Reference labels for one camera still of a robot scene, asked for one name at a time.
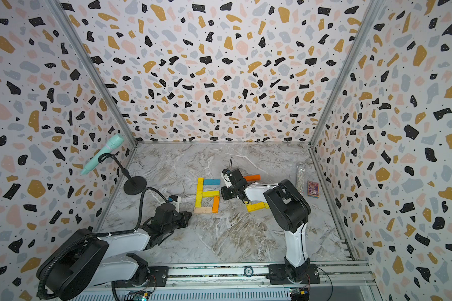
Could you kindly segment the teal block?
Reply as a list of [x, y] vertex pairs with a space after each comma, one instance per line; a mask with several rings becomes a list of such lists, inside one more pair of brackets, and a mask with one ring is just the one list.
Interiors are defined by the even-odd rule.
[[204, 179], [204, 186], [219, 186], [221, 185], [221, 179]]

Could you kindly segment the yellow block front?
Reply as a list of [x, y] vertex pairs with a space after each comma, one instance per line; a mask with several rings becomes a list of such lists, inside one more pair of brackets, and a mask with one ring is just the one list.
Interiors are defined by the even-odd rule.
[[254, 211], [257, 211], [257, 210], [266, 209], [265, 205], [264, 205], [264, 202], [259, 202], [259, 203], [255, 203], [255, 204], [248, 204], [246, 206], [246, 208], [247, 208], [248, 212], [254, 212]]

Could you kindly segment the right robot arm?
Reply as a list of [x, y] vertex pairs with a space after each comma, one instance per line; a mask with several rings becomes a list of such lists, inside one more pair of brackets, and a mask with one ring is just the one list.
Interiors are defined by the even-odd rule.
[[306, 250], [306, 231], [310, 205], [293, 183], [285, 179], [279, 183], [250, 183], [239, 169], [224, 169], [221, 188], [223, 199], [239, 199], [245, 205], [266, 205], [284, 230], [286, 240], [285, 272], [293, 282], [305, 277], [310, 267], [310, 257]]

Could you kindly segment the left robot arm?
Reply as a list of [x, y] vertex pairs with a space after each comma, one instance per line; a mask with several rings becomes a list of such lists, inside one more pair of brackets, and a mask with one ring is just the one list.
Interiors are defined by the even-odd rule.
[[186, 228], [192, 216], [189, 211], [177, 211], [174, 204], [163, 203], [153, 217], [139, 220], [130, 230], [77, 230], [38, 269], [38, 298], [72, 300], [87, 288], [105, 283], [156, 285], [149, 263], [138, 253], [161, 245], [175, 230]]

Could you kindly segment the orange block small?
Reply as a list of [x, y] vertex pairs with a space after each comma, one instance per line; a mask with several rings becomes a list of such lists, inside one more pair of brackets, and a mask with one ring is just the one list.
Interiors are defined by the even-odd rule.
[[220, 206], [220, 196], [215, 196], [213, 199], [212, 213], [218, 213]]

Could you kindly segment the beige wooden block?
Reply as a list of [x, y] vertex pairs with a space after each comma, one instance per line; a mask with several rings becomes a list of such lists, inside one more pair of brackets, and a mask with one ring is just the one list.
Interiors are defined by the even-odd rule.
[[196, 207], [193, 212], [195, 214], [212, 214], [212, 207]]

